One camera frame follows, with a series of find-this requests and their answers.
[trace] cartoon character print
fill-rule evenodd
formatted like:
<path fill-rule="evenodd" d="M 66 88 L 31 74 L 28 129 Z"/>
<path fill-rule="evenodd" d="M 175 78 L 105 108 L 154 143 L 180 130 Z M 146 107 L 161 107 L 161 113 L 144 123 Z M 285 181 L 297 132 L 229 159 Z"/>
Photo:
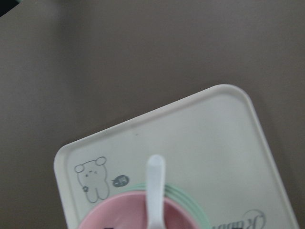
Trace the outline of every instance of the cartoon character print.
<path fill-rule="evenodd" d="M 106 158 L 101 156 L 96 160 L 87 161 L 74 167 L 78 182 L 87 200 L 91 203 L 96 203 L 99 199 L 104 200 L 109 196 L 105 163 Z"/>

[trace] white spoon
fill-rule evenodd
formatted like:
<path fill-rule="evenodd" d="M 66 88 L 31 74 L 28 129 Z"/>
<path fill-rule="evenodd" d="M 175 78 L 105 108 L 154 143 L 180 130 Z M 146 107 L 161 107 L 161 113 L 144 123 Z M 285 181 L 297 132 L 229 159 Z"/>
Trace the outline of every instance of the white spoon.
<path fill-rule="evenodd" d="M 146 169 L 147 229 L 166 229 L 163 215 L 165 160 L 152 155 Z"/>

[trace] bear face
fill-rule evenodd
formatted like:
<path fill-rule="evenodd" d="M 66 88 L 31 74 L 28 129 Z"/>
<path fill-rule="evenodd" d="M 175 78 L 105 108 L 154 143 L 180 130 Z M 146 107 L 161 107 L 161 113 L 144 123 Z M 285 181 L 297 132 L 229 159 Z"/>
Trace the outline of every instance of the bear face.
<path fill-rule="evenodd" d="M 96 160 L 87 161 L 74 167 L 77 180 L 87 200 L 91 203 L 96 203 L 99 199 L 104 200 L 109 196 L 105 163 L 106 158 L 101 156 Z"/>

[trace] cartoon bear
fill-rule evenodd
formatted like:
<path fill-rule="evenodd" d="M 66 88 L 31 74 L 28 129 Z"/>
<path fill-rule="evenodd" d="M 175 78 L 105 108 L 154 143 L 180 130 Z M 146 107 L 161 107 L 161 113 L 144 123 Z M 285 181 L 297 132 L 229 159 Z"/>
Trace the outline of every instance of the cartoon bear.
<path fill-rule="evenodd" d="M 106 158 L 101 156 L 96 160 L 87 161 L 74 167 L 77 179 L 85 192 L 86 198 L 91 203 L 96 203 L 109 196 L 107 183 Z"/>

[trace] pink bowl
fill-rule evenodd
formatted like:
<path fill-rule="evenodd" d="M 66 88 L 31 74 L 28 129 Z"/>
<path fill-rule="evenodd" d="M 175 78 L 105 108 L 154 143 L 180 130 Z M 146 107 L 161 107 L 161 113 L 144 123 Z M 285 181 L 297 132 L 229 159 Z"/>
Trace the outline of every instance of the pink bowl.
<path fill-rule="evenodd" d="M 79 229 L 146 229 L 145 191 L 112 196 L 97 205 L 81 222 Z M 200 229 L 191 215 L 169 198 L 164 198 L 167 229 Z"/>

